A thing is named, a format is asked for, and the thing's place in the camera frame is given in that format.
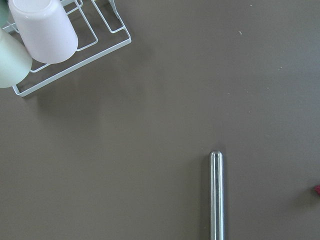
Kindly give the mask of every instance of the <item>red object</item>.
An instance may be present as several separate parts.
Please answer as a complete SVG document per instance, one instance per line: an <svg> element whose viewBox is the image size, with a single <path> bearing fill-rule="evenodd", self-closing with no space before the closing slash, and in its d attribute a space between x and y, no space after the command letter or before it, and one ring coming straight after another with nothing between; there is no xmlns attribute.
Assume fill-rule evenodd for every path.
<svg viewBox="0 0 320 240"><path fill-rule="evenodd" d="M319 196L320 196L320 185L315 186L315 187L314 187L314 190L315 190L316 193L319 194Z"/></svg>

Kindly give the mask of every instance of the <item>white wire rack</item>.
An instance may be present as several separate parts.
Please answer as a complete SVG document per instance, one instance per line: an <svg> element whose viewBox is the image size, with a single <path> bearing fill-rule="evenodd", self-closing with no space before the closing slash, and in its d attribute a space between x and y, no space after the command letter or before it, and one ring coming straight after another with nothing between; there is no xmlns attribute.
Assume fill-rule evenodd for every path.
<svg viewBox="0 0 320 240"><path fill-rule="evenodd" d="M113 46L108 47L107 49L104 49L104 50L102 50L102 51L100 51L98 53L95 53L95 54L87 57L86 59L84 59L84 60L82 60L82 61L80 61L80 62L78 62L78 63L76 63L76 64L74 64L74 65L72 65L72 66L70 66L70 67L58 72L58 73L56 73L56 74L54 74L53 76L50 76L47 79L42 80L40 83L35 84L35 85L33 85L32 87L30 87L28 89L20 91L17 85L12 86L14 92L18 96L21 96L21 97L27 96L28 94L33 93L34 91L44 87L45 85L48 85L48 84L52 83L53 81L55 81L55 80L65 76L65 75L67 75L67 74L69 74L69 73L71 73L71 72L73 72L73 71L75 71L75 70L77 70L77 69L79 69L79 68L81 68L81 67L83 67L83 66L85 66L85 65L87 65L89 63L91 63L91 62L93 62L94 60L97 60L97 59L99 59L99 58L101 58L101 57L103 57L103 56L105 56L105 55L107 55L107 54L109 54L109 53L111 53L111 52L113 52L113 51L115 51L115 50L117 50L119 48L122 48L123 46L128 45L129 43L131 43L131 36L130 36L130 34L129 34L124 22L122 21L120 15L117 12L115 1L114 0L108 0L108 1L109 1L110 5L112 7L112 10L113 10L115 16L118 18L118 20L120 21L120 24L121 24L121 27L119 27L119 28L117 28L115 30L111 29L110 24L108 23L106 17L103 15L103 13L101 12L100 8L96 4L95 0L90 0L90 2L93 4L95 10L97 11L98 15L102 18L107 30L111 34L116 34L119 31L124 31L126 33L126 35L127 35L127 38L125 40L113 45ZM69 14L75 12L75 11L79 11L79 13L81 14L83 20L85 21L87 27L89 28L91 34L94 37L94 41L93 42L91 42L91 43L89 43L89 44L87 44L85 46L81 46L76 51L80 52L80 51L83 51L83 50L85 50L87 48L90 48L91 46L97 44L99 39L98 39L94 29L90 25L90 23L89 23L86 15L84 13L84 11L82 10L82 6L84 4L83 0L61 0L61 3L62 3L63 6L67 6L69 4L75 3L75 8L69 10L67 12L67 14L69 15ZM7 22L7 26L4 27L3 29L8 33L11 33L11 32L19 33L19 29L16 27L16 23L14 23L14 22L11 23L11 22L8 21ZM31 74L35 74L35 73L47 68L48 66L50 66L50 64L44 64L44 65L42 65L42 66L40 66L40 67L38 67L36 69L31 69L29 74L30 75Z"/></svg>

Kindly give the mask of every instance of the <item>cup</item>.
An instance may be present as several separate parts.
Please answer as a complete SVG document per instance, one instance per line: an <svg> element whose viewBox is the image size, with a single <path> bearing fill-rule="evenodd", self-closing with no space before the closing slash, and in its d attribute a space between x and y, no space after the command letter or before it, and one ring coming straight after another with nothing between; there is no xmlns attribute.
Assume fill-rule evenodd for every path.
<svg viewBox="0 0 320 240"><path fill-rule="evenodd" d="M0 88L20 83L30 72L32 57L26 48L0 28Z"/></svg>
<svg viewBox="0 0 320 240"><path fill-rule="evenodd" d="M9 17L9 7L5 0L0 0L0 28L5 25Z"/></svg>
<svg viewBox="0 0 320 240"><path fill-rule="evenodd" d="M77 50L78 37L60 0L9 0L23 43L38 62L57 64Z"/></svg>

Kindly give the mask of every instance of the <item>brown table surface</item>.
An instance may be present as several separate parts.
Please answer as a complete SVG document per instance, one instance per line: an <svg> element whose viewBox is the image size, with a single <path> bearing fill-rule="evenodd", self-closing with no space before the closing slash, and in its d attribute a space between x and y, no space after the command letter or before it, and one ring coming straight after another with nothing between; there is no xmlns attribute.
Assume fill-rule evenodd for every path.
<svg viewBox="0 0 320 240"><path fill-rule="evenodd" d="M319 240L320 2L117 0L132 43L0 89L0 239Z"/></svg>

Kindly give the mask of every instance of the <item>light green cup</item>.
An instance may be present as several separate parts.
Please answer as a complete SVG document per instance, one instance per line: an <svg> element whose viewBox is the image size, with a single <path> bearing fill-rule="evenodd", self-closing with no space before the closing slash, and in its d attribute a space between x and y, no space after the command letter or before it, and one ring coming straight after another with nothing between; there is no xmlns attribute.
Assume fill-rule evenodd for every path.
<svg viewBox="0 0 320 240"><path fill-rule="evenodd" d="M0 28L0 88L20 83L30 72L32 58L26 48Z"/></svg>
<svg viewBox="0 0 320 240"><path fill-rule="evenodd" d="M5 25L9 17L9 7L5 0L0 0L0 28Z"/></svg>

